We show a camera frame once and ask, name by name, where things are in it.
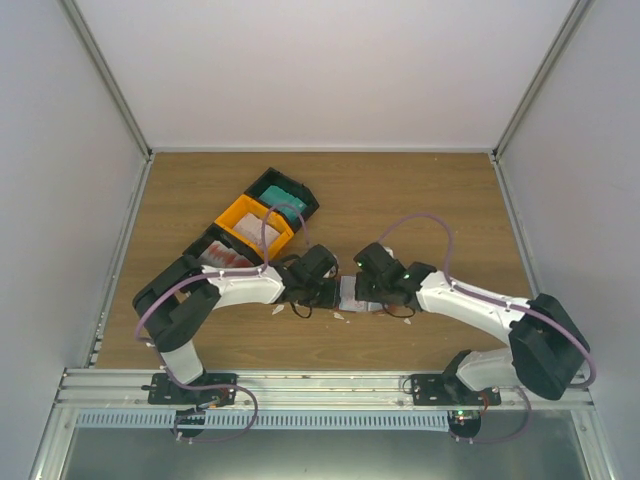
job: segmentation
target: white wall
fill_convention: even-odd
[[[595,2],[504,158],[543,287],[591,343],[624,478],[640,470],[638,18],[638,2]]]
[[[80,366],[142,157],[57,2],[0,14],[0,448],[27,478]]]
[[[489,149],[572,0],[79,0],[152,147]]]

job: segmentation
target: purple cable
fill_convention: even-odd
[[[527,396],[524,393],[524,390],[522,390],[522,388],[520,387],[515,387],[516,392],[518,392],[518,395],[520,395],[520,397],[522,397],[522,400],[524,400],[524,404],[526,406],[526,412],[527,412],[527,417],[525,418],[524,423],[522,424],[522,426],[518,429],[518,431],[516,431],[515,433],[512,433],[511,435],[507,435],[505,437],[500,437],[500,438],[489,438],[486,440],[483,440],[482,438],[479,440],[474,440],[473,438],[470,437],[461,437],[459,435],[456,435],[455,433],[453,433],[451,430],[449,430],[449,435],[451,435],[453,438],[456,439],[457,441],[460,441],[460,439],[462,440],[468,440],[470,444],[472,443],[477,443],[480,445],[495,445],[497,443],[504,443],[504,442],[510,442],[511,440],[515,440],[516,438],[520,438],[522,435],[524,435],[525,433],[527,433],[527,430],[529,430],[529,428],[531,427],[531,420],[532,420],[532,411],[533,409],[531,408],[531,402],[529,401],[529,399],[527,398]]]
[[[296,212],[296,215],[298,216],[298,218],[300,219],[300,223],[302,224],[302,228],[304,230],[304,235],[305,235],[305,239],[306,239],[307,245],[310,244],[310,242],[309,242],[309,232],[307,231],[307,226],[304,223],[304,218],[302,217],[302,214],[300,213],[300,211],[296,207],[294,207],[293,205],[289,205],[288,203],[279,203],[279,204],[274,205],[273,207],[271,207],[267,211],[264,219],[262,220],[262,252],[263,252],[263,255],[264,255],[264,264],[262,265],[262,267],[257,267],[255,270],[246,270],[246,271],[241,271],[241,272],[236,271],[236,272],[233,272],[232,274],[227,274],[228,276],[233,276],[233,277],[252,277],[252,276],[261,274],[267,268],[267,266],[269,264],[269,249],[267,248],[265,230],[266,230],[267,219],[269,218],[269,215],[271,214],[271,212],[273,212],[278,207],[287,207],[287,208],[290,208],[291,210],[293,210],[294,212]],[[134,337],[138,342],[146,343],[148,346],[153,348],[153,350],[155,351],[156,355],[158,356],[158,359],[160,360],[161,368],[164,369],[164,371],[166,372],[167,376],[171,379],[171,381],[173,383],[175,383],[176,385],[178,385],[180,388],[182,388],[184,390],[190,390],[190,391],[196,391],[196,392],[197,391],[205,391],[205,390],[214,390],[214,389],[219,389],[219,388],[235,388],[236,390],[239,390],[239,391],[244,392],[247,395],[249,395],[249,397],[253,401],[253,406],[254,406],[253,416],[251,417],[251,420],[249,421],[249,423],[240,432],[234,433],[234,434],[226,436],[226,437],[214,438],[214,439],[194,440],[194,439],[190,438],[189,439],[189,443],[220,443],[220,442],[225,442],[227,440],[232,440],[234,438],[239,437],[240,435],[245,434],[246,432],[248,432],[251,429],[251,427],[254,425],[254,423],[258,419],[258,412],[259,412],[258,399],[256,398],[256,396],[253,394],[253,392],[251,390],[249,390],[248,388],[245,388],[245,387],[241,387],[239,385],[221,383],[221,384],[215,384],[215,385],[194,386],[194,385],[187,385],[187,384],[184,384],[184,383],[180,382],[175,377],[173,372],[169,369],[169,367],[165,363],[164,358],[162,358],[162,355],[160,354],[158,349],[155,347],[155,345],[153,345],[153,340],[151,338],[148,338],[148,337],[141,337],[140,334],[141,334],[142,329],[144,328],[145,324],[147,323],[147,321],[151,317],[151,315],[153,315],[154,312],[158,309],[158,307],[160,307],[160,305],[162,305],[169,297],[171,297],[173,294],[175,294],[178,290],[186,287],[187,285],[191,285],[192,283],[198,282],[200,280],[208,280],[209,278],[218,278],[218,277],[221,277],[221,276],[222,276],[222,274],[220,272],[202,273],[202,274],[199,274],[199,275],[194,275],[192,277],[186,278],[186,279],[176,283],[171,288],[169,288],[169,290],[167,290],[160,297],[158,297],[158,299],[155,302],[153,302],[151,304],[151,306],[144,312],[142,317],[140,317],[140,320],[138,321],[138,324],[136,325],[136,329],[135,329],[135,332],[134,332]],[[174,425],[174,428],[173,428],[173,432],[174,432],[174,434],[176,434],[176,439],[178,439],[178,440],[181,440],[181,437],[178,436],[178,432],[177,432],[177,427],[178,427],[177,423],[180,421],[180,418],[181,417],[176,417],[176,424]]]
[[[442,268],[442,272],[444,273],[444,278],[446,279],[447,283],[451,286],[451,288],[457,290],[458,292],[467,295],[469,297],[475,298],[477,300],[481,300],[487,303],[490,303],[492,305],[496,305],[498,307],[501,308],[505,308],[507,310],[509,310],[509,308],[512,308],[513,310],[516,310],[518,312],[522,312],[525,313],[527,315],[531,315],[532,317],[537,318],[538,320],[546,323],[547,325],[549,325],[550,327],[556,329],[558,332],[560,332],[567,340],[569,340],[569,342],[571,342],[571,344],[576,347],[576,349],[578,349],[578,351],[582,354],[582,356],[584,357],[585,361],[587,362],[587,364],[589,365],[589,378],[587,378],[584,382],[581,383],[573,383],[571,385],[569,385],[569,388],[586,388],[589,385],[591,385],[595,379],[596,379],[596,365],[595,365],[595,361],[593,360],[593,357],[591,356],[591,354],[587,351],[587,349],[582,345],[582,343],[580,343],[580,341],[571,333],[569,332],[566,328],[564,328],[562,325],[558,324],[556,321],[554,321],[553,319],[547,317],[546,315],[536,312],[535,310],[532,310],[530,308],[527,307],[523,307],[520,305],[513,305],[513,304],[509,304],[507,302],[504,302],[502,300],[497,300],[495,298],[492,297],[488,297],[486,295],[483,295],[481,293],[478,292],[472,292],[471,290],[468,290],[464,287],[459,286],[456,282],[454,282],[451,278],[451,276],[449,275],[449,264],[451,262],[451,256],[453,255],[453,232],[451,231],[451,227],[449,227],[449,225],[447,224],[447,222],[445,222],[444,220],[442,220],[440,217],[436,216],[436,215],[432,215],[430,213],[414,213],[412,215],[407,215],[404,218],[401,218],[400,220],[398,220],[397,222],[395,222],[393,225],[391,225],[389,228],[387,228],[384,233],[382,235],[380,235],[380,238],[378,238],[378,242],[381,243],[382,240],[384,240],[384,238],[389,235],[393,230],[395,230],[398,226],[400,226],[401,224],[403,224],[404,222],[406,222],[407,220],[411,220],[414,218],[429,218],[431,220],[434,220],[435,222],[439,223],[447,232],[447,238],[448,238],[448,244],[447,244],[447,253],[445,254],[444,257],[444,265]]]

